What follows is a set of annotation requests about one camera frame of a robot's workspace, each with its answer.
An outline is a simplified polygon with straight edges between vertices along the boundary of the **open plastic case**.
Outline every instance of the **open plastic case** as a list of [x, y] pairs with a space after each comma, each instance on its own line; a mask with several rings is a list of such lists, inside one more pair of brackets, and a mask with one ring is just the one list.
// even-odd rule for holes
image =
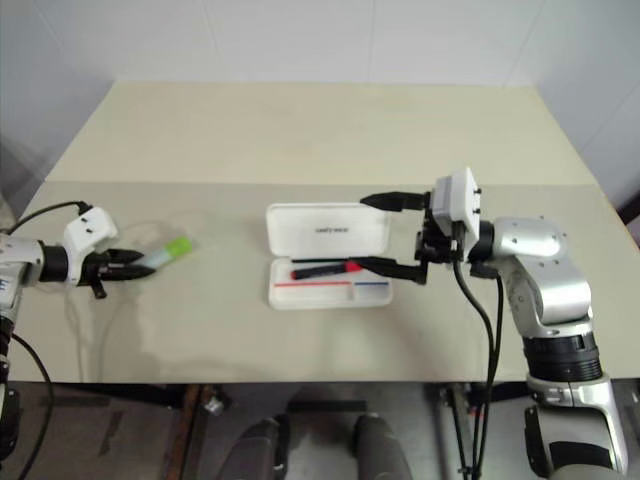
[[360, 203], [273, 204], [267, 209], [269, 303], [277, 310], [377, 307], [391, 302], [390, 279], [368, 270], [293, 280], [323, 259], [380, 255], [389, 242], [388, 212]]

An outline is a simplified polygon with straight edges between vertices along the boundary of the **white box lid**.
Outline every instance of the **white box lid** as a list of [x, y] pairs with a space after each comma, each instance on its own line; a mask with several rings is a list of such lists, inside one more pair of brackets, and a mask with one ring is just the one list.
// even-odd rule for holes
[[389, 243], [388, 212], [360, 203], [276, 203], [267, 209], [269, 248], [279, 257], [379, 255]]

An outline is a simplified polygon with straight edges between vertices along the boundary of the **red marker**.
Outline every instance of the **red marker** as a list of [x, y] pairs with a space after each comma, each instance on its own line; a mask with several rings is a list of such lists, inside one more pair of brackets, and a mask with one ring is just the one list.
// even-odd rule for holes
[[359, 272], [362, 267], [352, 260], [334, 265], [322, 267], [301, 268], [291, 272], [291, 280], [305, 280], [307, 278], [325, 277], [327, 275], [338, 275], [340, 273]]

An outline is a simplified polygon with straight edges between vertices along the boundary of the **beige tabletop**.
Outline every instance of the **beige tabletop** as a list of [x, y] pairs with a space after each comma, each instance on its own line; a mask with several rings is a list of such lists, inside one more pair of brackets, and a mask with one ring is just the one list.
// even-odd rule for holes
[[[265, 210], [424, 191], [470, 166], [483, 215], [546, 215], [569, 236], [593, 290], [596, 339], [614, 377], [640, 375], [640, 256], [593, 177], [532, 89], [117, 84], [30, 209], [83, 199], [106, 208], [119, 245], [149, 251], [179, 235], [188, 256], [156, 275], [88, 289], [25, 292], [17, 332], [56, 381], [481, 380], [486, 339], [452, 272], [394, 281], [384, 308], [273, 310]], [[71, 212], [21, 230], [61, 238]], [[393, 216], [386, 255], [411, 261], [420, 216]], [[472, 281], [495, 313], [495, 284]], [[509, 312], [500, 380], [526, 363]], [[37, 380], [20, 349], [12, 378]]]

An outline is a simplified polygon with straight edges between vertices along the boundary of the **red line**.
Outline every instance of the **red line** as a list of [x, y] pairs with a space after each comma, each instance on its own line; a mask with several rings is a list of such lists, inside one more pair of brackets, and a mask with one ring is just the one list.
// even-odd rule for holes
[[336, 285], [351, 285], [351, 282], [296, 282], [274, 283], [274, 287], [333, 287]]

